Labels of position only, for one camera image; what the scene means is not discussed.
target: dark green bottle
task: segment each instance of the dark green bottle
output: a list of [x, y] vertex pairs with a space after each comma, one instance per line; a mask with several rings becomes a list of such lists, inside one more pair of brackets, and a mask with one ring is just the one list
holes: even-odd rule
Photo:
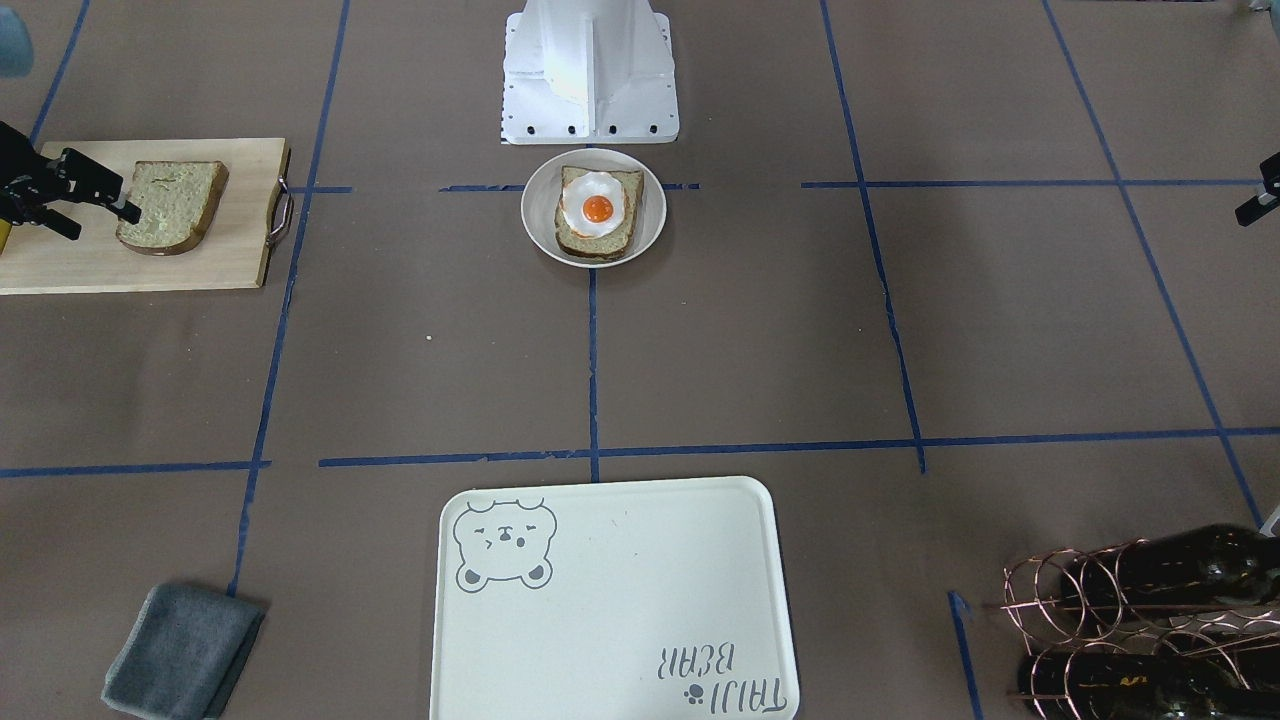
[[[1106, 566], [1116, 583], [1098, 566]], [[1280, 584], [1280, 538], [1236, 525], [1208, 525], [1161, 539], [1137, 543], [1123, 552], [1076, 562], [1061, 579], [1065, 607], [1079, 607], [1079, 582], [1098, 619], [1115, 618], [1116, 584], [1137, 615], [1172, 618], [1206, 606], [1265, 605], [1276, 598]], [[1125, 614], [1121, 620], [1133, 620]]]
[[[1280, 692], [1280, 637], [1272, 634], [1244, 634], [1219, 630], [1206, 630], [1199, 635], [1172, 633], [1164, 641], [1169, 648], [1179, 652], [1194, 652], [1196, 656], [1230, 669], [1228, 659], [1235, 665], [1244, 682], [1256, 691]], [[1207, 650], [1222, 648], [1221, 652]]]
[[[1190, 657], [1047, 652], [1018, 674], [1050, 720], [1265, 720], [1280, 717], [1280, 693], [1242, 689], [1217, 665]], [[1066, 700], [1053, 696], [1069, 696]], [[1032, 712], [1036, 707], [1027, 701]]]

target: bread slice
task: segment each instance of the bread slice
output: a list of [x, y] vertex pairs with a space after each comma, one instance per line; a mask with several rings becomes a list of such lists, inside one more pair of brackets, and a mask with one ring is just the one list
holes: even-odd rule
[[[561, 190], [568, 183], [596, 170], [564, 165], [561, 168]], [[631, 237], [636, 229], [636, 217], [640, 214], [640, 199], [644, 195], [643, 170], [609, 170], [620, 183], [622, 183], [623, 204], [626, 205], [622, 224], [609, 234], [600, 237], [579, 237], [564, 222], [564, 209], [556, 204], [556, 242], [561, 250], [576, 258], [589, 258], [593, 260], [617, 260], [626, 254], [631, 246]]]
[[133, 165], [129, 202], [142, 210], [138, 224], [120, 220], [115, 237], [143, 255], [178, 255], [200, 245], [214, 222], [230, 173], [219, 161]]

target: blue tape line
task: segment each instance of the blue tape line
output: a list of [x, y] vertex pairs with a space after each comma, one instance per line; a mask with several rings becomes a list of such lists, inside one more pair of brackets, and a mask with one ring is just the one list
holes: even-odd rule
[[[870, 188], [902, 188], [902, 187], [1115, 187], [1119, 183], [1114, 179], [1024, 179], [1024, 181], [867, 181]], [[1130, 187], [1234, 187], [1254, 186], [1260, 181], [1247, 179], [1140, 179], [1124, 181]], [[801, 182], [804, 190], [851, 190], [859, 187], [856, 181], [809, 181]]]
[[[662, 183], [663, 190], [701, 190], [703, 183], [690, 182], [664, 182]], [[448, 187], [442, 187], [438, 192], [524, 192], [525, 186], [522, 184], [451, 184]]]
[[596, 382], [595, 372], [598, 368], [596, 360], [599, 357], [596, 351], [596, 332], [598, 332], [598, 311], [595, 302], [595, 268], [588, 270], [590, 277], [590, 283], [586, 291], [586, 305], [589, 313], [588, 320], [588, 366], [590, 368], [590, 392], [588, 405], [591, 418], [591, 482], [600, 482], [600, 423], [599, 423], [599, 384]]
[[964, 629], [961, 614], [973, 616], [969, 603], [955, 591], [947, 592], [947, 605], [951, 606], [951, 623], [956, 629], [956, 646], [960, 648], [960, 664], [964, 665], [964, 682], [969, 688], [969, 705], [973, 707], [973, 719], [983, 720], [982, 700], [978, 697], [978, 679], [973, 673], [973, 657], [969, 653], [969, 634]]
[[[324, 102], [320, 106], [320, 123], [316, 127], [316, 142], [311, 150], [311, 170], [307, 173], [306, 187], [315, 187], [316, 174], [320, 172], [320, 154], [324, 150], [325, 129], [329, 127], [329, 108], [333, 105], [333, 90], [338, 82], [338, 65], [342, 61], [342, 45], [347, 36], [347, 17], [351, 13], [351, 0], [343, 0], [342, 15], [338, 19], [338, 37], [333, 45], [333, 59], [329, 63], [329, 82], [324, 91]], [[262, 415], [257, 425], [257, 437], [253, 441], [253, 462], [250, 468], [248, 479], [244, 482], [244, 503], [241, 506], [239, 530], [236, 539], [236, 570], [232, 580], [227, 585], [227, 594], [236, 597], [239, 587], [239, 574], [244, 562], [244, 547], [248, 542], [250, 507], [253, 505], [253, 496], [257, 492], [259, 461], [262, 459], [262, 448], [266, 445], [266, 427], [271, 419], [271, 400], [275, 397], [275, 380], [280, 373], [280, 356], [284, 354], [284, 336], [289, 327], [289, 305], [293, 302], [293, 286], [298, 281], [298, 258], [302, 255], [302, 245], [307, 236], [307, 220], [311, 217], [312, 193], [306, 193], [302, 199], [302, 211], [298, 218], [298, 233], [293, 241], [293, 256], [289, 259], [289, 277], [284, 284], [284, 300], [280, 304], [280, 319], [275, 327], [275, 346], [271, 350], [271, 369], [266, 375], [266, 391], [262, 393]]]
[[54, 96], [58, 95], [58, 88], [63, 85], [63, 76], [67, 74], [67, 65], [72, 61], [72, 53], [76, 51], [76, 44], [79, 42], [81, 29], [84, 27], [84, 18], [88, 15], [90, 0], [81, 1], [81, 12], [76, 15], [76, 26], [72, 27], [72, 36], [67, 40], [67, 50], [63, 51], [63, 61], [58, 64], [58, 72], [54, 73], [54, 82], [49, 86], [49, 95], [45, 96], [45, 104], [40, 106], [40, 114], [36, 115], [36, 124], [31, 127], [31, 143], [36, 145], [40, 137], [41, 128], [45, 127], [45, 119], [49, 118], [49, 109], [54, 106]]
[[[1236, 428], [1228, 430], [1240, 436], [1271, 436], [1280, 434], [1280, 428]], [[524, 452], [462, 452], [443, 455], [389, 455], [370, 457], [329, 457], [320, 460], [321, 468], [349, 468], [362, 465], [433, 465], [448, 462], [475, 462], [480, 460], [548, 460], [548, 459], [573, 459], [591, 457], [649, 457], [664, 455], [740, 455], [750, 452], [820, 452], [820, 451], [852, 451], [852, 450], [892, 450], [909, 448], [920, 445], [925, 447], [968, 447], [968, 446], [998, 446], [998, 445], [1047, 445], [1047, 443], [1088, 443], [1088, 442], [1125, 442], [1125, 441], [1155, 441], [1178, 438], [1213, 438], [1217, 430], [1213, 428], [1175, 429], [1175, 430], [1125, 430], [1110, 433], [1057, 433], [1057, 434], [1019, 434], [1019, 436], [973, 436], [973, 437], [933, 437], [922, 438], [891, 438], [891, 439], [854, 439], [854, 441], [818, 441], [818, 442], [762, 442], [737, 445], [667, 445], [649, 447], [604, 447], [582, 450], [545, 450]]]
[[668, 445], [657, 447], [609, 447], [600, 457], [645, 457], [658, 455], [740, 455], [748, 452], [819, 452], [824, 450], [888, 450], [918, 447], [914, 439], [863, 439], [827, 442], [762, 442], [748, 445]]
[[1144, 181], [1132, 181], [1125, 179], [1124, 184], [1130, 187], [1166, 187], [1166, 186], [1192, 186], [1192, 187], [1234, 187], [1234, 186], [1247, 186], [1253, 187], [1262, 184], [1262, 178], [1258, 179], [1144, 179]]
[[1217, 437], [1215, 429], [1192, 430], [1133, 430], [1116, 433], [1059, 433], [1059, 434], [1025, 434], [1025, 436], [975, 436], [975, 437], [947, 437], [924, 438], [927, 447], [965, 447], [974, 445], [1043, 445], [1055, 442], [1121, 442], [1133, 439], [1170, 439], [1170, 438], [1197, 438]]
[[1093, 109], [1093, 102], [1089, 101], [1089, 94], [1084, 90], [1084, 81], [1080, 79], [1080, 73], [1075, 67], [1075, 60], [1071, 59], [1071, 50], [1066, 46], [1066, 37], [1062, 35], [1062, 29], [1057, 24], [1057, 18], [1053, 15], [1053, 9], [1050, 6], [1048, 0], [1041, 0], [1041, 5], [1044, 8], [1048, 23], [1053, 28], [1053, 35], [1057, 37], [1057, 45], [1062, 50], [1066, 65], [1071, 70], [1071, 79], [1075, 81], [1075, 88], [1080, 94], [1080, 100], [1084, 101], [1084, 109], [1089, 114], [1089, 122], [1093, 123], [1093, 132], [1098, 136], [1098, 143], [1102, 146], [1102, 154], [1106, 155], [1107, 165], [1110, 165], [1111, 174], [1115, 177], [1116, 184], [1120, 188], [1120, 197], [1124, 199], [1125, 209], [1129, 211], [1129, 219], [1133, 222], [1133, 229], [1138, 233], [1138, 242], [1142, 245], [1142, 252], [1147, 256], [1147, 264], [1151, 266], [1151, 273], [1156, 278], [1156, 287], [1160, 290], [1160, 296], [1165, 301], [1165, 309], [1169, 311], [1169, 318], [1172, 320], [1174, 329], [1178, 332], [1178, 341], [1181, 343], [1183, 352], [1187, 355], [1187, 361], [1192, 366], [1192, 374], [1196, 375], [1196, 384], [1199, 387], [1201, 397], [1204, 398], [1204, 406], [1208, 409], [1210, 418], [1213, 420], [1213, 429], [1217, 430], [1219, 439], [1222, 443], [1222, 451], [1226, 452], [1226, 460], [1231, 465], [1231, 471], [1235, 474], [1235, 482], [1240, 488], [1240, 493], [1244, 496], [1244, 503], [1248, 506], [1249, 515], [1253, 516], [1254, 524], [1262, 525], [1262, 514], [1258, 511], [1258, 503], [1253, 498], [1253, 491], [1249, 488], [1249, 480], [1244, 477], [1244, 469], [1240, 468], [1240, 461], [1235, 456], [1235, 448], [1231, 447], [1231, 439], [1222, 428], [1222, 418], [1217, 413], [1217, 406], [1213, 404], [1212, 395], [1210, 395], [1208, 383], [1204, 382], [1204, 374], [1201, 372], [1199, 363], [1196, 360], [1196, 354], [1192, 351], [1190, 340], [1187, 337], [1187, 331], [1183, 329], [1183, 322], [1178, 316], [1178, 309], [1174, 306], [1174, 297], [1169, 292], [1169, 286], [1165, 284], [1165, 278], [1160, 272], [1160, 265], [1156, 263], [1156, 255], [1151, 250], [1151, 243], [1147, 241], [1147, 233], [1143, 231], [1142, 222], [1138, 219], [1138, 211], [1134, 209], [1133, 200], [1129, 197], [1129, 190], [1125, 187], [1125, 181], [1120, 176], [1120, 165], [1116, 164], [1115, 155], [1111, 152], [1111, 145], [1107, 142], [1107, 136], [1102, 132], [1102, 123], [1098, 120], [1098, 114]]
[[[259, 465], [269, 466], [270, 461]], [[156, 462], [152, 465], [77, 465], [67, 468], [9, 468], [0, 469], [0, 478], [77, 478], [87, 475], [145, 475], [154, 473], [211, 473], [219, 470], [248, 470], [252, 460], [230, 462]]]
[[1228, 428], [1226, 434], [1231, 437], [1258, 437], [1258, 436], [1280, 436], [1280, 428]]
[[448, 465], [454, 462], [509, 462], [513, 460], [571, 460], [588, 457], [588, 450], [545, 450], [530, 452], [453, 452], [447, 455], [385, 455], [369, 457], [328, 457], [321, 468], [370, 468], [378, 465]]
[[356, 192], [356, 188], [349, 184], [314, 184], [289, 188], [289, 195], [351, 195], [352, 192]]
[[849, 133], [849, 150], [854, 158], [854, 173], [858, 176], [858, 191], [863, 199], [863, 214], [867, 218], [867, 234], [872, 241], [872, 255], [876, 258], [876, 274], [879, 275], [881, 290], [884, 291], [884, 314], [888, 316], [888, 332], [893, 337], [897, 351], [897, 368], [902, 375], [902, 397], [906, 401], [906, 415], [911, 421], [911, 437], [915, 438], [915, 454], [920, 462], [920, 473], [928, 471], [924, 459], [924, 446], [920, 445], [920, 420], [915, 414], [915, 397], [911, 393], [911, 377], [906, 372], [906, 355], [902, 352], [902, 337], [897, 331], [897, 316], [893, 313], [893, 296], [888, 290], [888, 273], [884, 270], [884, 256], [881, 252], [879, 234], [876, 232], [876, 217], [872, 213], [872, 197], [867, 191], [867, 176], [863, 173], [863, 156], [858, 150], [858, 132], [854, 129], [854, 115], [849, 109], [849, 96], [845, 94], [845, 74], [840, 69], [840, 54], [836, 51], [836, 35], [831, 29], [831, 13], [827, 0], [822, 5], [822, 23], [827, 29], [827, 49], [831, 51], [831, 68], [836, 73], [836, 90], [840, 92], [840, 106], [845, 113], [845, 129]]
[[522, 184], [451, 184], [440, 192], [524, 192]]

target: fried egg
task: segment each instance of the fried egg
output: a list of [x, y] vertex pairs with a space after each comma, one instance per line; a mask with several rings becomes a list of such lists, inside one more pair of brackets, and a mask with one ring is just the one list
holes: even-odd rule
[[609, 173], [586, 173], [564, 186], [561, 211], [577, 237], [603, 237], [622, 224], [626, 193], [622, 183]]

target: bear face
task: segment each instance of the bear face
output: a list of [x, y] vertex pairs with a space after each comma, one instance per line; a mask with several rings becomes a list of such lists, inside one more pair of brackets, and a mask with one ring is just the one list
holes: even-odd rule
[[552, 579], [547, 555], [554, 534], [556, 514], [541, 502], [467, 503], [453, 523], [453, 541], [462, 555], [458, 587], [475, 593], [489, 580], [515, 579], [530, 589], [545, 585]]

